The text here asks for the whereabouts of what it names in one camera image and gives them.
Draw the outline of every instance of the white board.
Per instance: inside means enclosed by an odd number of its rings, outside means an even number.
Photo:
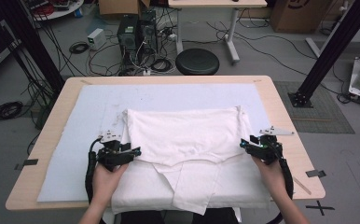
[[[179,111],[241,105],[253,134],[270,127],[254,84],[154,84],[85,86],[48,166],[39,202],[86,201],[84,181],[90,144],[113,130],[122,134],[122,111]]]

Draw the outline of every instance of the wooden table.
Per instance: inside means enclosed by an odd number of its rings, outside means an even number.
[[[321,199],[325,190],[319,177],[307,177],[305,172],[314,170],[311,160],[299,139],[298,133],[287,114],[282,100],[270,77],[266,76],[208,76],[208,77],[71,77],[50,113],[38,137],[29,160],[38,159],[37,165],[25,166],[21,171],[6,208],[8,210],[36,210],[50,208],[87,207],[87,202],[38,203],[37,197],[45,180],[49,160],[61,139],[81,88],[85,85],[144,85],[144,84],[191,84],[191,83],[254,83],[266,109],[270,123],[278,128],[294,132],[279,135],[278,141],[285,146],[284,156],[295,179],[295,200]]]
[[[169,0],[169,6],[177,8],[177,53],[183,51],[182,22],[184,21],[230,21],[225,41],[233,63],[240,58],[233,45],[236,20],[240,7],[265,7],[265,0]]]

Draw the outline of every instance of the black stool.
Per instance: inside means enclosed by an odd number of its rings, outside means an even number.
[[[176,67],[185,76],[209,76],[218,71],[220,61],[209,50],[186,49],[177,55]]]

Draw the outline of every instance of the concrete floor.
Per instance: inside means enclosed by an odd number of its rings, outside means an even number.
[[[222,42],[215,44],[185,43],[185,49],[204,48],[212,51],[220,60],[217,75],[268,75],[277,81],[303,81],[305,75],[279,64],[272,56],[288,67],[308,74],[315,60],[300,54],[283,37],[291,41],[299,51],[313,56],[312,51],[305,42],[305,37],[312,37],[318,45],[322,45],[326,36],[318,33],[312,35],[277,34],[268,27],[251,28],[254,25],[249,20],[243,20],[249,28],[237,25],[236,31],[248,38],[247,42],[235,38],[234,43],[240,54],[241,61],[232,64],[228,59],[228,52]],[[104,21],[94,11],[83,18],[76,19],[72,15],[59,18],[51,23],[53,33],[61,44],[62,51],[70,55],[68,48],[77,41],[87,41],[86,36],[96,28],[103,28],[107,35],[117,33],[118,21]],[[211,22],[218,29],[223,29],[219,22]],[[56,49],[52,46],[47,36],[40,29],[40,34],[53,61],[58,64]],[[184,38],[194,41],[216,40],[216,31],[205,22],[187,23]],[[166,49],[171,57],[175,57],[174,43]],[[254,50],[258,49],[272,56]],[[84,75],[88,53],[72,55],[71,62]],[[352,73],[354,57],[360,57],[360,43],[351,43],[335,63],[337,77],[346,81]],[[105,49],[97,55],[93,63],[101,66],[111,66],[120,61],[121,54],[118,46]],[[64,77],[72,75],[66,67],[61,74]],[[164,76],[180,76],[176,70]],[[324,84],[332,91],[340,91],[341,83],[334,77],[332,70],[326,75]],[[22,101],[25,104],[30,100],[26,90],[28,81],[22,70],[12,57],[8,57],[0,64],[0,105],[12,101]],[[335,210],[306,208],[306,205],[317,205],[316,201],[297,202],[301,210],[310,219],[311,223],[360,223],[360,105],[350,103],[343,105],[336,101],[346,119],[352,125],[355,134],[329,134],[329,133],[300,133],[301,140],[308,151],[314,167],[324,170],[327,174],[321,181],[325,187],[326,196],[320,200],[322,206],[333,207]],[[20,171],[14,170],[16,164],[27,159],[27,147],[32,139],[39,133],[30,118],[19,118],[0,121],[0,223],[76,223],[85,209],[66,209],[48,211],[7,211],[5,203],[11,192]],[[271,210],[243,209],[243,223],[265,223],[275,217],[277,209]],[[168,212],[167,223],[189,223],[189,214],[182,212]]]

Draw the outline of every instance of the human arm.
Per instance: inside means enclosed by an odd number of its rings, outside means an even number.
[[[275,161],[270,165],[266,165],[260,159],[256,157],[252,158],[261,173],[265,186],[270,191],[270,196],[281,211],[285,223],[310,223],[296,204],[288,197],[285,190],[282,168],[279,162]]]
[[[124,164],[110,172],[101,164],[96,166],[92,181],[93,198],[84,216],[78,222],[79,224],[99,223],[127,167],[128,164]]]

